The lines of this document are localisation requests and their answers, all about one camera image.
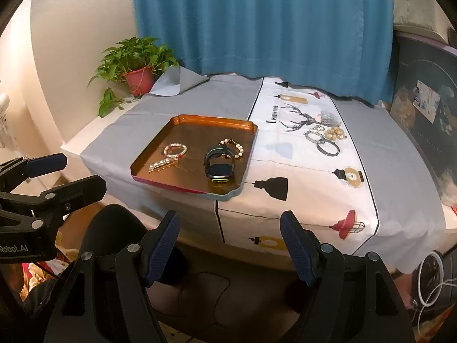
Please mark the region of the orange metal tray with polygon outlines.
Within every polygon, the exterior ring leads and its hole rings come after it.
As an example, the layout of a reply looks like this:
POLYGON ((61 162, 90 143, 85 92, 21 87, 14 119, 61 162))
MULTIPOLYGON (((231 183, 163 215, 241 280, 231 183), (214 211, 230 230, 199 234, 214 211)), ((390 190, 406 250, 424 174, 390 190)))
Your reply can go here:
MULTIPOLYGON (((257 132, 257 125, 251 121, 202 115, 173 116, 133 161, 132 178, 158 188, 228 201, 241 194, 257 132), (205 175, 204 158, 209 149, 226 139, 234 142, 228 145, 230 150, 242 156, 235 160, 232 179, 225 184, 214 184, 205 175), (165 148, 171 143, 186 145, 187 152, 176 164, 149 174, 149 164, 166 158, 165 148)), ((229 159, 214 159, 213 163, 216 162, 228 163, 229 159)))

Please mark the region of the potted green plant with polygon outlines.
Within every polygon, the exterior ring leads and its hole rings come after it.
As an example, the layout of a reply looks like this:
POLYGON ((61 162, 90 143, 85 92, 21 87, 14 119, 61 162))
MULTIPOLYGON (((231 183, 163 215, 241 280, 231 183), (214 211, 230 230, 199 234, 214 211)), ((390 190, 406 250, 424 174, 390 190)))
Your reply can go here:
POLYGON ((173 50, 165 43, 156 45, 156 41, 152 36, 133 36, 105 49, 95 75, 89 81, 100 79, 125 84, 135 98, 149 93, 156 79, 179 65, 173 50))

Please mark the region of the blue curtain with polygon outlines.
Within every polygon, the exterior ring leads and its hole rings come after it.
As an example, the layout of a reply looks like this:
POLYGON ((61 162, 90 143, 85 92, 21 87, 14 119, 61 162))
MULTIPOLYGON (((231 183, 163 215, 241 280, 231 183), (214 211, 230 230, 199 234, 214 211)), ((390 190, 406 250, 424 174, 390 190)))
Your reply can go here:
POLYGON ((375 105, 394 94, 393 0, 134 0, 188 69, 279 77, 375 105))

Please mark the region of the black green smart watch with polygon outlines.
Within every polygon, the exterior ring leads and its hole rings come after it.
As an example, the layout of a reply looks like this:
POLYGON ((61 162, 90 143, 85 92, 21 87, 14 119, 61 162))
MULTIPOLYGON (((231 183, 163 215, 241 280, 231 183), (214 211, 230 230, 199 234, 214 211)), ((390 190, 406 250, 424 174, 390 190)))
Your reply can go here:
POLYGON ((214 184, 225 184, 232 179, 235 171, 235 154, 226 145, 217 145, 209 149, 204 158, 206 177, 214 184), (228 163, 213 163, 214 159, 228 156, 228 163))

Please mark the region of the white printed table runner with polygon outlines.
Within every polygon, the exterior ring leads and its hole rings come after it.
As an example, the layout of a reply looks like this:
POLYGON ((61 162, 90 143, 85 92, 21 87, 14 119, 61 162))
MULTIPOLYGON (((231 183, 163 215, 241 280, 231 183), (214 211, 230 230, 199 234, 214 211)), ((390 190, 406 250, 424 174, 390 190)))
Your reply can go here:
POLYGON ((281 255, 279 219, 346 254, 375 235, 376 205, 355 145, 329 95, 262 80, 249 116, 258 127, 242 193, 218 205, 226 244, 281 255))

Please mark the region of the grey table cloth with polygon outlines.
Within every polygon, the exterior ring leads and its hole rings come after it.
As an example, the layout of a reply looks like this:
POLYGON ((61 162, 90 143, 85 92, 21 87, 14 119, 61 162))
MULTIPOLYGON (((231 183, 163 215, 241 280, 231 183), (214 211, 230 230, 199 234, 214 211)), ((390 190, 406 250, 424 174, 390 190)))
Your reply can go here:
MULTIPOLYGON (((249 121, 263 79, 220 74, 180 95, 145 95, 95 119, 64 150, 77 154, 87 169, 105 180, 107 201, 125 205, 146 227, 157 227, 166 212, 174 210, 181 220, 181 240, 245 262, 283 268, 290 262, 283 239, 285 252, 281 255, 225 243, 217 212, 224 201, 143 184, 132 178, 130 170, 136 157, 173 116, 249 121)), ((446 229, 442 202, 428 168, 385 110, 357 104, 354 112, 346 113, 340 103, 333 102, 361 159, 379 219, 375 235, 348 255, 376 252, 388 269, 411 273, 437 249, 446 229)), ((186 145, 171 143, 164 154, 180 158, 186 152, 186 145)))

